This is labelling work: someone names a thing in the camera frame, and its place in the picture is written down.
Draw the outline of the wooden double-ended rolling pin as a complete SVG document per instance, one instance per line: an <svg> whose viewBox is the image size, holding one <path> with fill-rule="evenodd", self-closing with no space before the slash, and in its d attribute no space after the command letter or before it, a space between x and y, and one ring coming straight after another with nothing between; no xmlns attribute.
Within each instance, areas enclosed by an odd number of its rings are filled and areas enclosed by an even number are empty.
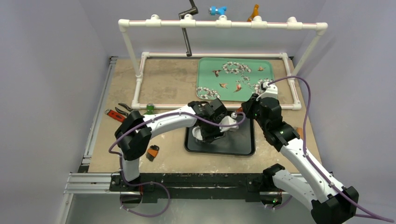
<svg viewBox="0 0 396 224"><path fill-rule="evenodd" d="M298 133L298 135L300 136L301 139L304 139L304 130L301 127L296 127L295 128L296 132Z"/></svg>

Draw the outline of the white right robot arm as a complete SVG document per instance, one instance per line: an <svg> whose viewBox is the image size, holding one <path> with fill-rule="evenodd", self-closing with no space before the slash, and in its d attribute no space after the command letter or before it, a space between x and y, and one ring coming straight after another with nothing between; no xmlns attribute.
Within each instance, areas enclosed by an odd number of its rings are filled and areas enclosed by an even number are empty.
<svg viewBox="0 0 396 224"><path fill-rule="evenodd" d="M346 188L304 148L297 131L282 117L276 98L259 98L253 94L241 104L248 119L254 119L263 131L266 141L286 157L305 179L295 178L280 164L263 171L261 186L288 192L303 204L317 224L342 224L356 214L359 193Z"/></svg>

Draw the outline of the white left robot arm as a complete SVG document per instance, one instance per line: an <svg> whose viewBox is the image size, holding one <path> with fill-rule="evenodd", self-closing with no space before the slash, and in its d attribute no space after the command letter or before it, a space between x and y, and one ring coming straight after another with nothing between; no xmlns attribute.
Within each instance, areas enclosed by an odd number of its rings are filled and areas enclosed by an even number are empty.
<svg viewBox="0 0 396 224"><path fill-rule="evenodd" d="M132 111L114 134L121 150L121 185L128 191L138 188L140 157L146 153L152 138L179 128L198 126L203 140L210 143L222 135L218 124L227 115L219 99L191 101L179 109L153 115Z"/></svg>

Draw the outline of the white dough ball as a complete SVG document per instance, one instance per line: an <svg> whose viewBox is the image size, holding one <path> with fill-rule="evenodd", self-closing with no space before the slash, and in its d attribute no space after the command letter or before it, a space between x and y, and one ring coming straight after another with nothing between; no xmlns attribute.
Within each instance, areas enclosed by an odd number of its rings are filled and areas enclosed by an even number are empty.
<svg viewBox="0 0 396 224"><path fill-rule="evenodd" d="M195 126L192 128L192 136L195 138L196 141L198 142L203 142L203 137L201 134L201 128L199 126Z"/></svg>

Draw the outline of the black baking tray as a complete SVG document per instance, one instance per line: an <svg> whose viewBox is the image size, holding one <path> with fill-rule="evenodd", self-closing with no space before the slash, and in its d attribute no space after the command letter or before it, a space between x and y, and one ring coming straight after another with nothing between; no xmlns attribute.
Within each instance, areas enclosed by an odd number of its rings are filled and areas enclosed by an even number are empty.
<svg viewBox="0 0 396 224"><path fill-rule="evenodd" d="M254 121L245 119L236 131L226 131L212 143L203 143L192 135L192 128L185 129L184 148L192 153L251 156L255 153Z"/></svg>

